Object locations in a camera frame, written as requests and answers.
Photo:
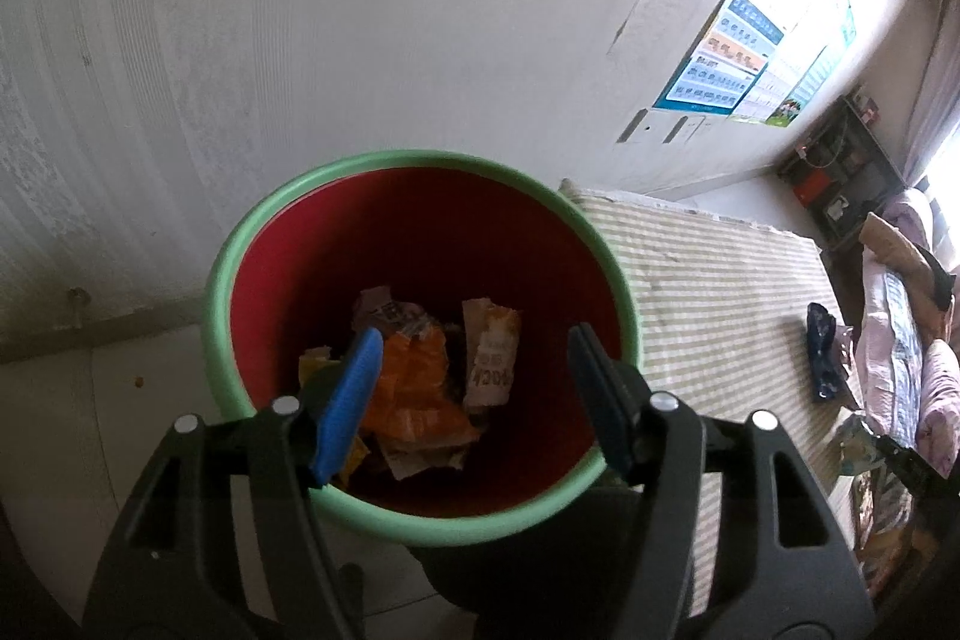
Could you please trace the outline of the orange snack bag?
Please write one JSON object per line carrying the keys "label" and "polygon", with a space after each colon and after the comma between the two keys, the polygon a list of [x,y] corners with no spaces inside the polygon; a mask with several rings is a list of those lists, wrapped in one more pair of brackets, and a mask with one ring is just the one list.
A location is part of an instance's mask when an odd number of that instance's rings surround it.
{"label": "orange snack bag", "polygon": [[382,369],[361,431],[407,450],[470,445],[482,435],[448,393],[446,335],[436,325],[384,342]]}

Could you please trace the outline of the small yellow wrapper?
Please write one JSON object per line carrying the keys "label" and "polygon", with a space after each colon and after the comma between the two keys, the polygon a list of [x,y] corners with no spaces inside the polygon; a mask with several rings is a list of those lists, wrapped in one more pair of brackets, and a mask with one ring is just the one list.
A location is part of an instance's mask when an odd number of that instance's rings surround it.
{"label": "small yellow wrapper", "polygon": [[325,403],[337,390],[342,377],[342,360],[332,356],[329,347],[314,347],[298,359],[298,380],[302,403]]}

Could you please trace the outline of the pink quilt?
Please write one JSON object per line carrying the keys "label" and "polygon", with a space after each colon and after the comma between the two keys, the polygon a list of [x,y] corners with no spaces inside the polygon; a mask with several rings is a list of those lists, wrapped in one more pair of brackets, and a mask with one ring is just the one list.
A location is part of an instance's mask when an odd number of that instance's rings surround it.
{"label": "pink quilt", "polygon": [[921,377],[918,452],[942,477],[949,477],[958,456],[960,386],[958,359],[942,339],[926,349]]}

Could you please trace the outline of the white blue crumpled bag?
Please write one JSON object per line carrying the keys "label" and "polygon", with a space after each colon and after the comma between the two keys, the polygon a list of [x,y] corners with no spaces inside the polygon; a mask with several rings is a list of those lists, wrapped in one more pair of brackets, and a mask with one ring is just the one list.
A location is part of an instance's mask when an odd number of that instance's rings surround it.
{"label": "white blue crumpled bag", "polygon": [[862,413],[851,413],[835,432],[839,448],[839,474],[857,476],[877,470],[884,463],[878,448],[878,435]]}

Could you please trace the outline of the red bin green rim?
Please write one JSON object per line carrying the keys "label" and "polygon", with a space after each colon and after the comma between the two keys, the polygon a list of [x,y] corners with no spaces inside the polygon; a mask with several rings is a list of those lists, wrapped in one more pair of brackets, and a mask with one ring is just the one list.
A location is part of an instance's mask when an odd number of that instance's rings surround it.
{"label": "red bin green rim", "polygon": [[313,512],[412,548],[539,525],[605,468],[578,325],[640,355],[630,286],[583,211],[464,154],[366,152],[262,198],[206,281],[206,376],[245,419],[304,403]]}

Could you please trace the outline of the beige checkered tablecloth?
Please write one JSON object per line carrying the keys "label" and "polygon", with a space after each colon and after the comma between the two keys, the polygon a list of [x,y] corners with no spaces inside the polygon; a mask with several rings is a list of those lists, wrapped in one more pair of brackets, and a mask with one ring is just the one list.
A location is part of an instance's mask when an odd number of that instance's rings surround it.
{"label": "beige checkered tablecloth", "polygon": [[789,230],[630,191],[573,182],[560,190],[601,232],[630,284],[647,383],[716,419],[771,411],[851,541],[853,487],[835,442],[846,411],[815,399],[805,349],[809,304],[839,310],[820,248]]}

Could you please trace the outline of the bed with plaid cover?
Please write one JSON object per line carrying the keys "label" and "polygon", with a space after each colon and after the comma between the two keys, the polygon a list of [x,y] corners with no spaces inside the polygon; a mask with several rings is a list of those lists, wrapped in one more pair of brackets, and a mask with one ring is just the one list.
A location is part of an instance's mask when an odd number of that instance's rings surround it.
{"label": "bed with plaid cover", "polygon": [[905,284],[869,248],[862,252],[862,284],[864,315],[854,355],[864,411],[879,434],[918,452],[923,360],[934,339],[924,341]]}

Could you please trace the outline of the dark blue cookie wrapper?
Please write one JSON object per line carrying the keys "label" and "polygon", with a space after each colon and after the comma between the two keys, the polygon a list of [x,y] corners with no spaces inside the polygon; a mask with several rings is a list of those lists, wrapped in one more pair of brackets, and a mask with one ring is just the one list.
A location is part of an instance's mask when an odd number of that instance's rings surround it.
{"label": "dark blue cookie wrapper", "polygon": [[841,377],[833,357],[835,336],[836,319],[827,308],[818,302],[807,305],[805,346],[818,401],[835,399],[841,385]]}

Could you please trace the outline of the dark shelf unit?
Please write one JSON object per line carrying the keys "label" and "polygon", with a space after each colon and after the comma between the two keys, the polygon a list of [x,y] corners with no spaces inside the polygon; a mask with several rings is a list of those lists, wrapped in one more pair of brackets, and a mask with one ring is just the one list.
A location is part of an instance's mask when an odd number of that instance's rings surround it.
{"label": "dark shelf unit", "polygon": [[776,175],[791,188],[832,253],[855,244],[867,214],[882,213],[907,188],[850,99],[838,99],[828,109],[782,159]]}

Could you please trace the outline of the curtain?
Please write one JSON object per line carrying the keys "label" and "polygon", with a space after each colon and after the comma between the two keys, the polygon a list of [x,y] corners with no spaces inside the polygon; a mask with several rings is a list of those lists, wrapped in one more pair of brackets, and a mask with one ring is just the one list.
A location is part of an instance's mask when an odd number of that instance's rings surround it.
{"label": "curtain", "polygon": [[940,146],[958,127],[958,0],[940,8],[939,28],[907,125],[903,181],[923,179]]}

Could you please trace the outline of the wall socket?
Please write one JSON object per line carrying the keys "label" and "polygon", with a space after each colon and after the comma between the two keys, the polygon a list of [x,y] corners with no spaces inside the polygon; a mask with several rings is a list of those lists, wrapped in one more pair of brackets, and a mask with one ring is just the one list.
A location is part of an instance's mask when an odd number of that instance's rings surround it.
{"label": "wall socket", "polygon": [[660,145],[677,120],[677,112],[645,107],[620,131],[617,145]]}

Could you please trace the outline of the wall switch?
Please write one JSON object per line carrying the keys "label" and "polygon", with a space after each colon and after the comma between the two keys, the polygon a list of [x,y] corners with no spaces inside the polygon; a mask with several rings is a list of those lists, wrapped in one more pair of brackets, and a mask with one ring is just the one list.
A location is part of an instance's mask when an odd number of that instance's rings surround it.
{"label": "wall switch", "polygon": [[664,136],[662,142],[664,145],[686,145],[697,135],[701,125],[708,120],[706,115],[695,115],[695,113],[685,113],[682,117],[675,120],[674,125],[670,127],[669,133]]}

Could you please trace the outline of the pinyin wall poster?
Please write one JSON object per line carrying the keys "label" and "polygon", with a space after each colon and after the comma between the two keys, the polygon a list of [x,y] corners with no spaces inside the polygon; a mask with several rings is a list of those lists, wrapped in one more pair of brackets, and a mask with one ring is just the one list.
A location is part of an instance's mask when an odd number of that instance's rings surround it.
{"label": "pinyin wall poster", "polygon": [[750,0],[726,0],[654,107],[732,115],[782,39],[784,31]]}

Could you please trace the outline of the white chart wall poster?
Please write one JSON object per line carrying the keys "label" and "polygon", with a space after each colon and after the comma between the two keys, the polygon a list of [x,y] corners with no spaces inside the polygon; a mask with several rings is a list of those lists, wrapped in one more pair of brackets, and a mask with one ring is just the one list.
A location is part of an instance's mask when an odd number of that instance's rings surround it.
{"label": "white chart wall poster", "polygon": [[784,39],[761,70],[757,81],[740,99],[732,112],[732,119],[747,124],[765,124],[807,73],[822,49],[822,44],[815,41],[789,42]]}

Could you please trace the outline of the green blue wall poster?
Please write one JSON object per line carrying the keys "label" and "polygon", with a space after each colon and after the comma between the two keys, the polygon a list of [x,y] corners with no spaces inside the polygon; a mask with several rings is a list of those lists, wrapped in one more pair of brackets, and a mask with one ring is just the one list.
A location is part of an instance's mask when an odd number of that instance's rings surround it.
{"label": "green blue wall poster", "polygon": [[839,62],[853,45],[856,35],[853,5],[848,3],[844,8],[843,16],[839,18],[838,25],[830,32],[827,44],[820,49],[809,68],[788,92],[788,96],[784,97],[779,106],[768,115],[765,124],[770,127],[789,127],[797,119],[797,115],[811,103],[820,88],[827,83],[828,78],[832,76]]}

